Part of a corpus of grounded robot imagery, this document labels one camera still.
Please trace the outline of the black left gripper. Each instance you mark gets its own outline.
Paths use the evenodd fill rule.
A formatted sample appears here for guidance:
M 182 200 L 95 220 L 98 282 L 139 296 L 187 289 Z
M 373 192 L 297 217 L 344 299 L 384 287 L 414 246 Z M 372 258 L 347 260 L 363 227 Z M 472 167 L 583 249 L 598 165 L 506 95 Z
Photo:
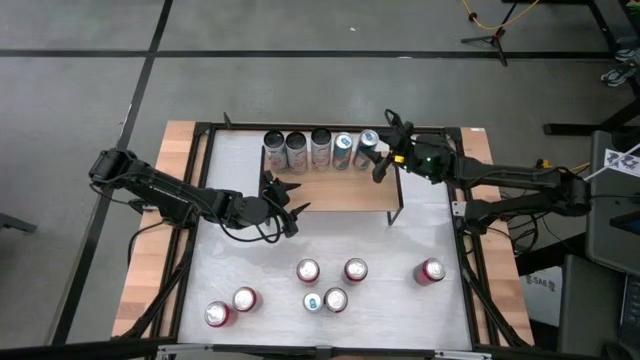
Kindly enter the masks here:
M 240 197 L 233 203 L 233 214 L 240 229 L 255 227 L 260 239 L 279 239 L 282 235 L 293 237 L 298 232 L 298 215 L 311 205 L 310 202 L 287 211 L 291 201 L 289 191 L 299 188 L 300 183 L 287 183 L 276 178 L 270 170 L 260 175 L 259 195 Z M 273 219 L 276 231 L 266 235 L 260 225 Z

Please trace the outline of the silver aluminium bar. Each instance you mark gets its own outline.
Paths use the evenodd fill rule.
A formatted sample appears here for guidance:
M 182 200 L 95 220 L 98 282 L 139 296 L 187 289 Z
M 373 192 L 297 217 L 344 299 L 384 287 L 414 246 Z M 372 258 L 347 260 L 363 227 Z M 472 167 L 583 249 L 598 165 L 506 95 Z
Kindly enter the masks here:
M 154 360 L 175 360 L 177 355 L 212 352 L 214 347 L 207 344 L 168 344 L 157 348 Z
M 435 350 L 434 360 L 493 360 L 491 354 L 473 351 Z

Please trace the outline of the black metal table frame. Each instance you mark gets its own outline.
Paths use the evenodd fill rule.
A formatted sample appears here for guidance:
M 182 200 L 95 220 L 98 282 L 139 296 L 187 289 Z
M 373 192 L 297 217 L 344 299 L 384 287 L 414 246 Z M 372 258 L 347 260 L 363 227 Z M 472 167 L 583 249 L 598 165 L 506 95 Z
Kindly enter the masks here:
M 181 175 L 192 183 L 204 177 L 204 163 L 215 152 L 217 138 L 224 131 L 267 132 L 267 123 L 170 121 L 167 123 L 156 161 L 160 170 Z M 193 230 L 174 230 L 168 225 L 154 227 L 159 218 L 155 211 L 142 217 L 138 244 L 132 248 L 132 263 L 127 271 L 112 333 L 124 334 L 151 305 L 178 265 L 180 256 L 193 248 Z M 490 294 L 506 322 L 525 342 L 534 342 L 533 332 L 519 282 L 513 246 L 504 221 L 495 222 L 485 235 L 467 235 L 463 242 L 471 268 Z M 145 337 L 170 336 L 177 331 L 182 297 L 188 281 L 182 279 L 171 291 L 167 302 L 152 319 Z

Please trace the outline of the person's shoe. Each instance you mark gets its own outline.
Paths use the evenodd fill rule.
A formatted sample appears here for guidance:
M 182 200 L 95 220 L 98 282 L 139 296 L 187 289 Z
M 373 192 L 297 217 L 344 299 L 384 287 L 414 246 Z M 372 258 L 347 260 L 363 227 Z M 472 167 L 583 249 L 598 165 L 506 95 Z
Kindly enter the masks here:
M 608 87 L 617 87 L 634 76 L 639 69 L 640 64 L 635 60 L 628 60 L 601 75 L 600 81 Z
M 640 37 L 621 37 L 616 40 L 616 51 L 614 58 L 624 62 L 632 60 L 640 52 Z

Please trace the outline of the white box SA6 print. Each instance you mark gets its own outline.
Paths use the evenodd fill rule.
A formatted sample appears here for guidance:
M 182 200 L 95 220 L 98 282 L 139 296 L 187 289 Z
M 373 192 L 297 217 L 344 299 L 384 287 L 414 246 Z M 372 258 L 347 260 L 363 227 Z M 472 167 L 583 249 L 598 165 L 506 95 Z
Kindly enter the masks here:
M 529 318 L 559 326 L 562 298 L 562 269 L 551 267 L 520 277 Z

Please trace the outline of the white paper tag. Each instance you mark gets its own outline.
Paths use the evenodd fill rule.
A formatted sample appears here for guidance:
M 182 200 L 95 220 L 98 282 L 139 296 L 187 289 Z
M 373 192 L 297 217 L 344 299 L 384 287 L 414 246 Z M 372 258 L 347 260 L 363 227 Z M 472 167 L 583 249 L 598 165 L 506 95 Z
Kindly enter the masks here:
M 610 170 L 640 178 L 640 157 L 611 149 L 605 150 L 604 166 Z

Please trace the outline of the black tripod stand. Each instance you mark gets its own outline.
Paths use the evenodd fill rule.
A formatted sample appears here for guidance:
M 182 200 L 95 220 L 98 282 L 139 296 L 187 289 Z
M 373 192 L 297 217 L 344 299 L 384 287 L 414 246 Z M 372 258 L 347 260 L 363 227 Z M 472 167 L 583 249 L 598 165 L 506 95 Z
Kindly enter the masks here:
M 467 11 L 467 19 L 469 22 L 476 24 L 479 28 L 482 28 L 487 31 L 491 31 L 491 35 L 477 36 L 477 37 L 469 37 L 463 38 L 460 40 L 461 44 L 470 45 L 472 43 L 483 43 L 488 45 L 490 48 L 496 50 L 498 60 L 503 67 L 508 66 L 507 57 L 505 51 L 502 47 L 502 37 L 506 33 L 506 26 L 510 24 L 512 20 L 511 15 L 513 14 L 517 4 L 516 0 L 505 0 L 507 3 L 511 3 L 511 7 L 501 23 L 497 26 L 485 26 L 478 21 L 478 14 L 471 10 L 467 0 L 461 0 L 464 5 L 465 10 Z

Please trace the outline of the white tall slim can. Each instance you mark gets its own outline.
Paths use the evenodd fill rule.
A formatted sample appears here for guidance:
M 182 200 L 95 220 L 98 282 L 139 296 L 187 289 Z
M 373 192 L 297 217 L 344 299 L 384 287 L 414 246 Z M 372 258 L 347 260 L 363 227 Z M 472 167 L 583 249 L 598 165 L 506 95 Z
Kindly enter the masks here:
M 277 130 L 268 131 L 264 135 L 263 146 L 269 169 L 276 173 L 285 171 L 288 167 L 288 160 L 283 133 Z
M 331 157 L 331 132 L 326 128 L 316 128 L 311 132 L 311 162 L 315 169 L 326 170 Z
M 288 166 L 292 173 L 303 174 L 308 169 L 307 141 L 303 133 L 295 131 L 285 138 Z

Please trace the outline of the red Coca-Cola can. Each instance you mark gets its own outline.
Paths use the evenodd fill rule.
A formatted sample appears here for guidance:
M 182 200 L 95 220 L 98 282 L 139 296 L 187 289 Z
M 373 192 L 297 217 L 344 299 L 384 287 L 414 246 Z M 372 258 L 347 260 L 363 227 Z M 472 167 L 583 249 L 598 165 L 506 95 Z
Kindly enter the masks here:
M 348 306 L 348 301 L 347 293 L 339 287 L 330 288 L 324 294 L 324 305 L 333 313 L 344 311 Z
M 446 276 L 443 263 L 437 258 L 427 258 L 418 264 L 413 271 L 415 282 L 421 286 L 442 281 Z
M 224 301 L 214 301 L 207 305 L 204 320 L 213 328 L 229 326 L 236 320 L 235 310 Z
M 262 297 L 253 287 L 238 288 L 232 296 L 232 306 L 238 312 L 252 312 L 260 308 Z
M 361 258 L 351 258 L 346 261 L 343 267 L 342 278 L 348 285 L 362 283 L 368 275 L 368 265 Z
M 320 266 L 313 259 L 302 259 L 296 266 L 296 276 L 303 284 L 313 286 L 319 280 Z

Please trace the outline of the wooden shelf black metal frame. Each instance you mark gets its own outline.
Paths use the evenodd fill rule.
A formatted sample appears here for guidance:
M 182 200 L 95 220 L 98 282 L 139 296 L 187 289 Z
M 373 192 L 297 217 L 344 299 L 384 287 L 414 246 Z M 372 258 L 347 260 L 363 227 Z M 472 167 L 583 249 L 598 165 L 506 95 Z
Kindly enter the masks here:
M 375 183 L 372 169 L 370 166 L 366 170 L 353 167 L 336 170 L 330 166 L 317 170 L 309 164 L 303 174 L 289 170 L 281 173 L 272 170 L 272 174 L 282 182 L 300 184 L 287 192 L 290 198 L 285 206 L 287 211 L 309 203 L 307 212 L 382 212 L 392 225 L 404 208 L 399 174 L 391 169 L 381 183 Z

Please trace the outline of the grey furniture leg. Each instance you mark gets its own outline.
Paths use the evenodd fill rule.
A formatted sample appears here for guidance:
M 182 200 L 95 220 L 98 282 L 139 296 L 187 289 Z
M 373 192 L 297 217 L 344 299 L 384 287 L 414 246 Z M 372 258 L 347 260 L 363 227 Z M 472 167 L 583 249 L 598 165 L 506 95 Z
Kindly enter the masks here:
M 15 229 L 24 233 L 34 233 L 37 226 L 0 212 L 0 229 Z

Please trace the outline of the grey desk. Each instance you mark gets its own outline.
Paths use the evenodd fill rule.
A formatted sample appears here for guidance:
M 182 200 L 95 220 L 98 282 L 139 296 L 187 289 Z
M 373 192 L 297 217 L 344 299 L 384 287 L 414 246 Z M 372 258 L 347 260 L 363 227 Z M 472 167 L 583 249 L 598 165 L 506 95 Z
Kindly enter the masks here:
M 616 228 L 612 218 L 640 211 L 640 177 L 607 169 L 589 181 L 586 254 L 594 262 L 640 276 L 640 235 Z

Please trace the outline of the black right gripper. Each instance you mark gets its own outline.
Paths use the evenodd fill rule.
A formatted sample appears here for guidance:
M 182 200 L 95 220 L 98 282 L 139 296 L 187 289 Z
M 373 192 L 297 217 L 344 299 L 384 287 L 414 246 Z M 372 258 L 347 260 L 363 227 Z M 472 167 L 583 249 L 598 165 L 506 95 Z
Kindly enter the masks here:
M 453 151 L 442 138 L 433 137 L 432 134 L 421 134 L 414 138 L 416 128 L 412 122 L 402 121 L 400 115 L 390 109 L 384 111 L 384 116 L 389 128 L 380 129 L 378 136 L 389 151 L 368 150 L 368 158 L 374 164 L 373 181 L 381 183 L 387 169 L 394 165 L 407 173 L 428 178 L 432 183 L 443 182 Z

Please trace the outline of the black desk leg frame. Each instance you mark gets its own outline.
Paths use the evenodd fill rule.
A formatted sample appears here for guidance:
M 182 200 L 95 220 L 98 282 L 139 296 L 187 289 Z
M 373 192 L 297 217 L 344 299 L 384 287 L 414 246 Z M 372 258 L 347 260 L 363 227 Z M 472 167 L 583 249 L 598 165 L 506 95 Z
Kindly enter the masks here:
M 583 5 L 587 5 L 598 25 L 602 36 L 604 37 L 608 51 L 611 56 L 618 49 L 618 45 L 614 38 L 614 34 L 608 26 L 604 16 L 596 4 L 596 0 L 584 0 Z M 589 136 L 592 132 L 600 131 L 630 131 L 636 129 L 636 126 L 628 126 L 634 118 L 640 116 L 640 83 L 631 78 L 627 81 L 632 93 L 633 100 L 623 106 L 609 118 L 603 120 L 599 124 L 563 124 L 563 123 L 546 123 L 543 125 L 543 131 L 546 135 L 555 136 Z

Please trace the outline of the grey cabinet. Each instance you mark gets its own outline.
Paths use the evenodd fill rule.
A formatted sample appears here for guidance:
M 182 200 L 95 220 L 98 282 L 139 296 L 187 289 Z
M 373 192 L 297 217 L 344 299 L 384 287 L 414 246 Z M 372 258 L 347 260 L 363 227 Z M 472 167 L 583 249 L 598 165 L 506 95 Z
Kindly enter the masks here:
M 618 340 L 624 275 L 588 259 L 567 255 L 558 331 L 558 350 L 601 355 Z

